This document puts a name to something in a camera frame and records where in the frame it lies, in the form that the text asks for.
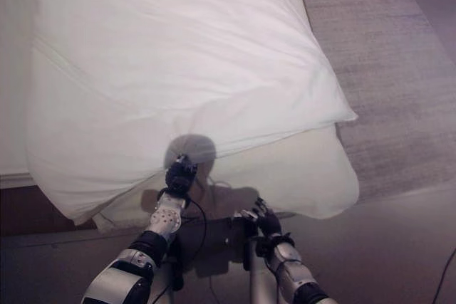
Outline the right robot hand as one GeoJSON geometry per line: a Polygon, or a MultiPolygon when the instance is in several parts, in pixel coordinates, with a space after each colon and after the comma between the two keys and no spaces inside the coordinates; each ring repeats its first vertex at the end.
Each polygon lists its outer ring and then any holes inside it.
{"type": "Polygon", "coordinates": [[[251,209],[242,209],[240,216],[252,222],[264,236],[282,235],[282,228],[279,218],[267,202],[258,197],[251,209]]]}

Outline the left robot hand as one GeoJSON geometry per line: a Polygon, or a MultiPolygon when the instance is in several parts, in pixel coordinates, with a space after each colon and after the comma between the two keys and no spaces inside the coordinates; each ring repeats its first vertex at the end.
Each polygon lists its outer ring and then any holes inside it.
{"type": "Polygon", "coordinates": [[[166,192],[183,196],[190,190],[197,174],[197,164],[181,154],[167,169],[165,175],[166,192]]]}

